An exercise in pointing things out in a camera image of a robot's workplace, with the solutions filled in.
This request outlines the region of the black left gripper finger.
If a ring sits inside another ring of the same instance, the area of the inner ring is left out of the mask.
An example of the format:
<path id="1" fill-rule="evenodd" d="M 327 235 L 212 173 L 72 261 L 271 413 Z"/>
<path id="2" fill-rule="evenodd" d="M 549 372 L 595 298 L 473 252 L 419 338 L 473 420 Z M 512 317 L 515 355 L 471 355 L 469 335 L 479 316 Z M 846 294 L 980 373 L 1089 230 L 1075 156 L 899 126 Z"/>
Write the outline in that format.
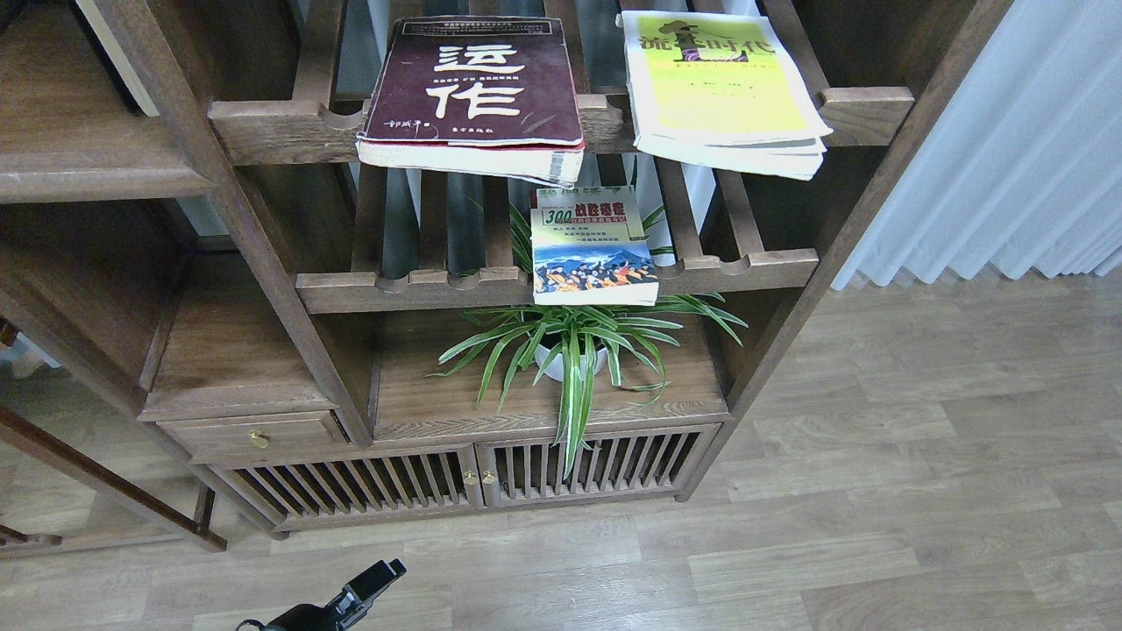
<path id="1" fill-rule="evenodd" d="M 360 571 L 358 576 L 347 583 L 344 587 L 347 607 L 369 609 L 373 606 L 373 600 L 378 598 L 393 582 L 401 579 L 405 571 L 408 570 L 406 570 L 405 564 L 401 563 L 401 559 L 373 564 L 367 570 Z"/>

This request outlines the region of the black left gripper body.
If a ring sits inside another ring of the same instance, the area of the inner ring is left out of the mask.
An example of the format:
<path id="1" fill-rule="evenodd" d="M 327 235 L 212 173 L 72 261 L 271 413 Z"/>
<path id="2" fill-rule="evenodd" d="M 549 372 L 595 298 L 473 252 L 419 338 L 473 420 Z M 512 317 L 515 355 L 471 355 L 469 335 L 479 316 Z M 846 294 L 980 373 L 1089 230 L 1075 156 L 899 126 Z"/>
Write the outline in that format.
<path id="1" fill-rule="evenodd" d="M 242 620 L 236 630 L 348 630 L 361 619 L 361 600 L 341 592 L 324 607 L 300 604 L 267 624 L 260 620 Z"/>

